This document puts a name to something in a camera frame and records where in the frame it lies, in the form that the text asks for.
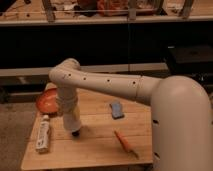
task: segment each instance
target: wooden table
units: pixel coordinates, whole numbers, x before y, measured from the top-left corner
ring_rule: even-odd
[[[83,127],[79,138],[73,138],[63,128],[62,117],[52,117],[50,152],[38,154],[35,143],[41,121],[37,114],[22,170],[82,168],[147,164],[152,162],[151,117],[148,106],[78,89]],[[113,120],[109,103],[119,100],[125,118]],[[122,133],[139,154],[140,159],[126,153],[113,131]]]

